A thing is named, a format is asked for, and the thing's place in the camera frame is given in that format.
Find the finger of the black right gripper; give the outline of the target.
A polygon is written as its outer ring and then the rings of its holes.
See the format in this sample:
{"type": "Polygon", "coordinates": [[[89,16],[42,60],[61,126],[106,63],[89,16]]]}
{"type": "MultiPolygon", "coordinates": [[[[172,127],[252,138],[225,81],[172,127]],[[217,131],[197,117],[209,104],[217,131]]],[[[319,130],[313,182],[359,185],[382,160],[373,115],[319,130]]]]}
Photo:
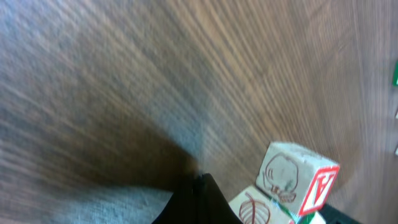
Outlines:
{"type": "Polygon", "coordinates": [[[326,224],[360,224],[360,222],[327,203],[319,210],[319,213],[326,221],[326,224]]]}

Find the red letter Y block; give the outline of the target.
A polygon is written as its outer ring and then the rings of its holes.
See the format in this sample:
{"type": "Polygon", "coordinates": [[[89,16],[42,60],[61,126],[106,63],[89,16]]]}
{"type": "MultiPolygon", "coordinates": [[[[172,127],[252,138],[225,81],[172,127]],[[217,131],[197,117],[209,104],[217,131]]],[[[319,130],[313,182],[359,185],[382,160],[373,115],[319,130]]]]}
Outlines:
{"type": "Polygon", "coordinates": [[[244,224],[294,224],[295,222],[273,204],[255,186],[250,185],[229,202],[234,214],[244,224]]]}

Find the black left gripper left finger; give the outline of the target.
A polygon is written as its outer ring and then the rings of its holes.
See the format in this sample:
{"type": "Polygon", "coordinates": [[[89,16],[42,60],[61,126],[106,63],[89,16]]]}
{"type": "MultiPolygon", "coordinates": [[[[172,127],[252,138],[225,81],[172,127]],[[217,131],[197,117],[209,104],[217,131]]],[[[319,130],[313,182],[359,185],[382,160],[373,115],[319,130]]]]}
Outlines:
{"type": "Polygon", "coordinates": [[[196,178],[185,179],[172,194],[165,208],[152,224],[198,223],[198,205],[195,195],[196,178]]]}

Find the red letter A block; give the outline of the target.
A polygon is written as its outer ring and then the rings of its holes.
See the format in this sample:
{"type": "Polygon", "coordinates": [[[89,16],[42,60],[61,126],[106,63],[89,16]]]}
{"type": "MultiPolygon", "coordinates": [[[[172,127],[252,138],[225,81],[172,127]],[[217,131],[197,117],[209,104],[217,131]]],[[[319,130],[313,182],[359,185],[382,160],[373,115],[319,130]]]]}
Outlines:
{"type": "Polygon", "coordinates": [[[271,142],[256,186],[302,217],[323,207],[339,171],[339,163],[299,144],[271,142]]]}

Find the plain Z wooden block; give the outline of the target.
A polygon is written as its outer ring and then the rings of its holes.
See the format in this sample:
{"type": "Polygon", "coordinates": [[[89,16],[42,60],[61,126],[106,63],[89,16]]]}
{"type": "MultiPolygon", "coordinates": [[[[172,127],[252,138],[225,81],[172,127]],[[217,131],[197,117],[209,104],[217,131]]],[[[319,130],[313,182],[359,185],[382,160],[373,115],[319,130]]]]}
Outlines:
{"type": "Polygon", "coordinates": [[[272,201],[272,203],[281,209],[288,217],[291,218],[291,223],[294,224],[326,224],[325,219],[319,212],[314,212],[309,215],[298,216],[288,210],[287,208],[283,207],[281,204],[277,203],[276,201],[272,201]]]}

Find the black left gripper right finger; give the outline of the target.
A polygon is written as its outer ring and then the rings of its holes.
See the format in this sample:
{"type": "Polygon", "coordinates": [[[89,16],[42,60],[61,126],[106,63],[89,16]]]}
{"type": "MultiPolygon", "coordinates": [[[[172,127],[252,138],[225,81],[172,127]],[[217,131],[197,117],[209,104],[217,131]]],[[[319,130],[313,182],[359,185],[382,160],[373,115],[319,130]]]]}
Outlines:
{"type": "Polygon", "coordinates": [[[197,178],[197,223],[241,224],[211,174],[197,178]]]}

